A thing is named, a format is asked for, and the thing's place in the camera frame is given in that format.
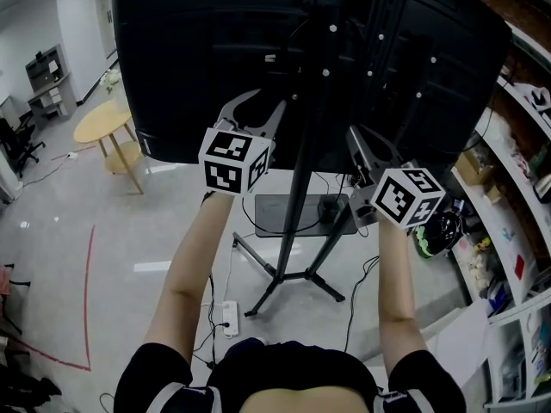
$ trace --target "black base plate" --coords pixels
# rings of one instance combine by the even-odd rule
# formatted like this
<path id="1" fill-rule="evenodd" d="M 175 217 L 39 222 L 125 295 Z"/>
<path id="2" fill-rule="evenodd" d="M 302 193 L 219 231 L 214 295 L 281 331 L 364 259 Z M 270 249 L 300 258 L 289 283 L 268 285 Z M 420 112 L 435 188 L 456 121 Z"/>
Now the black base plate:
<path id="1" fill-rule="evenodd" d="M 299 229 L 310 226 L 319 219 L 319 198 L 324 194 L 308 194 L 300 216 Z M 267 231 L 283 232 L 285 214 L 287 212 L 288 194 L 258 194 L 255 197 L 255 223 Z M 348 206 L 348 195 L 341 194 L 338 198 L 339 209 Z M 333 223 L 318 223 L 304 231 L 296 233 L 296 237 L 324 237 L 331 232 Z M 357 228 L 352 219 L 344 234 L 356 234 Z M 271 234 L 256 228 L 257 237 L 281 237 L 281 234 Z"/>

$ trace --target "black tripod stand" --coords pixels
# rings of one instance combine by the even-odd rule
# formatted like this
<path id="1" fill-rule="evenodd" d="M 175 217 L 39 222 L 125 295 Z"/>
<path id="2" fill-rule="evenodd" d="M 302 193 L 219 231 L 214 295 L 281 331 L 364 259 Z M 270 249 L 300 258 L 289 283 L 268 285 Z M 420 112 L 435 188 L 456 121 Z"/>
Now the black tripod stand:
<path id="1" fill-rule="evenodd" d="M 256 315 L 266 299 L 279 285 L 287 280 L 305 279 L 312 281 L 329 293 L 336 301 L 344 301 L 344 296 L 327 285 L 325 280 L 318 275 L 318 269 L 352 219 L 352 213 L 347 202 L 342 207 L 331 233 L 327 236 L 312 265 L 304 272 L 285 274 L 289 255 L 293 248 L 293 241 L 299 229 L 300 215 L 305 203 L 310 177 L 317 163 L 317 142 L 323 131 L 326 104 L 331 93 L 331 72 L 337 64 L 339 46 L 345 30 L 344 10 L 332 6 L 317 7 L 313 10 L 309 23 L 313 29 L 309 50 L 312 59 L 306 72 L 309 73 L 307 87 L 311 90 L 307 98 L 306 122 L 302 132 L 299 156 L 294 168 L 277 267 L 274 268 L 267 263 L 239 234 L 233 233 L 233 246 L 240 244 L 272 277 L 272 281 L 264 295 L 250 311 L 245 313 L 246 317 Z"/>

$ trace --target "office chair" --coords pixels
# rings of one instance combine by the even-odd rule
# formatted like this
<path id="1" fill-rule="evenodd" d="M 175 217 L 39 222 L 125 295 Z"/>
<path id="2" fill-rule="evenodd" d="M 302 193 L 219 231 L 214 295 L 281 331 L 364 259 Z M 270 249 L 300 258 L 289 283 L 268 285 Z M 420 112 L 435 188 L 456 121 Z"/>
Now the office chair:
<path id="1" fill-rule="evenodd" d="M 33 134 L 34 126 L 26 126 L 19 132 L 14 132 L 4 118 L 0 118 L 0 142 L 2 142 L 8 158 L 15 161 L 15 171 L 19 173 L 19 177 L 23 177 L 23 168 L 29 158 L 35 162 L 39 158 L 33 156 L 33 152 L 40 146 L 46 147 L 43 142 L 33 145 L 31 135 Z"/>

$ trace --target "power strip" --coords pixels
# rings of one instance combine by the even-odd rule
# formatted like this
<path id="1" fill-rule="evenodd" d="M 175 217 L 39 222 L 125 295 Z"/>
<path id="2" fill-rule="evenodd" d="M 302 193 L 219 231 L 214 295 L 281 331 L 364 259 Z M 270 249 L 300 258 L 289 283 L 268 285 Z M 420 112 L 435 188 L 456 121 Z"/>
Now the power strip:
<path id="1" fill-rule="evenodd" d="M 222 328 L 224 335 L 239 335 L 238 303 L 237 301 L 225 301 L 222 303 L 222 323 L 229 323 L 229 327 Z"/>

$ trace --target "red floor line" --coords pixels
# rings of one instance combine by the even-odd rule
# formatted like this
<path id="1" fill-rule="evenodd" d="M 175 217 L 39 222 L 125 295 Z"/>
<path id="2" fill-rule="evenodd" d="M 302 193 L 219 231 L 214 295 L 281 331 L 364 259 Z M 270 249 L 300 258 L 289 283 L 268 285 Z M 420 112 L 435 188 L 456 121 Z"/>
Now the red floor line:
<path id="1" fill-rule="evenodd" d="M 33 352 L 39 354 L 40 356 L 43 356 L 44 358 L 57 362 L 58 364 L 61 364 L 62 366 L 67 367 L 73 367 L 78 370 L 84 370 L 85 372 L 91 372 L 91 363 L 90 363 L 90 348 L 88 345 L 88 272 L 90 269 L 90 258 L 92 254 L 92 243 L 94 241 L 94 230 L 96 226 L 92 226 L 92 231 L 90 232 L 90 241 L 88 242 L 88 255 L 86 256 L 86 273 L 84 276 L 84 342 L 86 347 L 86 360 L 88 361 L 88 366 L 81 366 L 80 364 L 74 364 L 72 362 L 62 361 L 56 358 L 55 356 L 51 356 L 50 354 L 47 354 L 45 352 L 42 352 L 41 350 L 38 350 L 37 348 L 34 348 L 33 346 L 29 346 L 24 341 L 20 340 L 19 338 L 15 338 L 11 334 L 4 332 L 2 330 L 2 334 L 8 336 L 15 342 L 21 344 L 24 348 L 28 348 L 29 350 L 32 350 Z"/>
<path id="2" fill-rule="evenodd" d="M 94 242 L 94 230 L 96 226 L 92 226 L 90 233 L 90 241 L 88 242 L 88 255 L 86 256 L 86 275 L 84 277 L 84 341 L 86 344 L 86 359 L 88 360 L 88 368 L 91 370 L 90 363 L 90 348 L 88 347 L 88 271 L 90 269 L 90 256 L 92 254 L 92 243 Z"/>
<path id="3" fill-rule="evenodd" d="M 89 147 L 84 147 L 84 148 L 80 148 L 78 150 L 73 150 L 72 152 L 73 153 L 79 153 L 80 151 L 84 151 L 84 150 L 89 150 L 90 148 L 96 148 L 95 145 L 91 145 Z M 51 160 L 55 161 L 56 159 L 61 159 L 62 157 L 65 157 L 67 156 L 67 153 L 65 155 L 61 155 L 61 156 L 56 156 L 56 157 L 53 157 Z"/>
<path id="4" fill-rule="evenodd" d="M 15 342 L 21 344 L 24 348 L 28 348 L 29 350 L 32 350 L 33 352 L 39 354 L 40 356 L 43 356 L 44 358 L 47 358 L 50 361 L 57 362 L 58 364 L 61 364 L 62 366 L 74 367 L 78 370 L 84 370 L 86 372 L 91 372 L 90 366 L 86 367 L 86 366 L 81 366 L 80 364 L 74 364 L 72 362 L 66 362 L 66 361 L 58 360 L 56 357 L 51 356 L 50 354 L 46 354 L 46 353 L 42 352 L 41 350 L 38 350 L 37 348 L 34 348 L 33 346 L 29 346 L 25 342 L 21 341 L 19 338 L 15 338 L 14 336 L 12 336 L 10 334 L 6 334 L 5 332 L 3 332 L 3 333 L 5 335 L 8 335 Z"/>

